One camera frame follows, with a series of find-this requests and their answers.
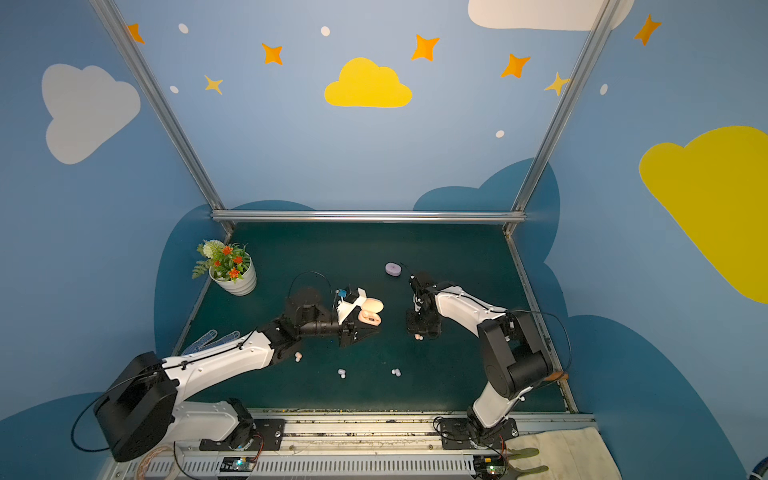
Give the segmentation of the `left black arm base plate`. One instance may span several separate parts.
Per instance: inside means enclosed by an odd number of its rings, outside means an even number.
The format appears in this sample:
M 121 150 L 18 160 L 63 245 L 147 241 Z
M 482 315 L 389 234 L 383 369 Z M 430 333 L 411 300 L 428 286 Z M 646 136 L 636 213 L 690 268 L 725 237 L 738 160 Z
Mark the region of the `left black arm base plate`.
M 280 418 L 241 420 L 223 440 L 202 439 L 201 451 L 259 452 L 281 447 L 286 422 Z

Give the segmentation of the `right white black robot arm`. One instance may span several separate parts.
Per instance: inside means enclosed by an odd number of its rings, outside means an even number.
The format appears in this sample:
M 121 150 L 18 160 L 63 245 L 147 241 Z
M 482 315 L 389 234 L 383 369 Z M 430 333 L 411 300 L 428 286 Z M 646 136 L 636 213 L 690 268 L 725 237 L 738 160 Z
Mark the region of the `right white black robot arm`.
M 421 272 L 409 276 L 413 307 L 406 312 L 410 334 L 435 339 L 451 320 L 480 342 L 487 384 L 468 413 L 477 434 L 508 419 L 518 401 L 555 371 L 533 314 L 494 306 L 452 282 L 434 282 Z

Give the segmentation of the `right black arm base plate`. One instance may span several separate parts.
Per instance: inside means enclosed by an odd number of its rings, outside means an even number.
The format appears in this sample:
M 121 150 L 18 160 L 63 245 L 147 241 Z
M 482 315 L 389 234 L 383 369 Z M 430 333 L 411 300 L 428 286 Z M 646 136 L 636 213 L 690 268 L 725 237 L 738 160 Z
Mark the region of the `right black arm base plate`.
M 503 420 L 495 427 L 483 427 L 478 420 L 461 417 L 435 417 L 433 428 L 445 450 L 496 449 L 519 434 L 513 419 Z

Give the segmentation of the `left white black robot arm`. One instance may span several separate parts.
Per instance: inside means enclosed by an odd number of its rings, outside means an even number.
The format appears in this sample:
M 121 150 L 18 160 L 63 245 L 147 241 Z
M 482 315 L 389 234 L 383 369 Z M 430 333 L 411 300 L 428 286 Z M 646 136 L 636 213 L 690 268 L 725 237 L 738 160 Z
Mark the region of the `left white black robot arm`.
M 197 408 L 189 398 L 294 358 L 306 337 L 334 336 L 342 347 L 353 345 L 377 332 L 383 308 L 362 288 L 338 291 L 330 306 L 317 290 L 303 288 L 286 298 L 280 316 L 242 338 L 164 359 L 154 352 L 136 356 L 93 406 L 108 451 L 127 462 L 178 441 L 213 450 L 253 448 L 266 436 L 239 400 Z

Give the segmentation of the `purple earbud charging case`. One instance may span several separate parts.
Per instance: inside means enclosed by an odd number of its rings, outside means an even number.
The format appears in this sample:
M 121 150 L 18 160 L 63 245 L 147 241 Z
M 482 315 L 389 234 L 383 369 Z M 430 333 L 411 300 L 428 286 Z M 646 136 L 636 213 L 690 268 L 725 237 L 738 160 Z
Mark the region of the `purple earbud charging case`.
M 392 277 L 399 277 L 402 274 L 402 266 L 399 263 L 388 262 L 385 264 L 385 272 Z

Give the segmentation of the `pink earbud charging case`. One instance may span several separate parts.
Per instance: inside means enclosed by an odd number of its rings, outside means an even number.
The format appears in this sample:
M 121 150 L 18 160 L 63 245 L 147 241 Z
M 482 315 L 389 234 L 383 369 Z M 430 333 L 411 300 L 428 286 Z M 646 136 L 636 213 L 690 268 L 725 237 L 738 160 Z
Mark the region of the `pink earbud charging case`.
M 361 323 L 378 327 L 382 319 L 379 313 L 384 309 L 383 302 L 375 298 L 367 298 L 360 306 L 358 320 Z

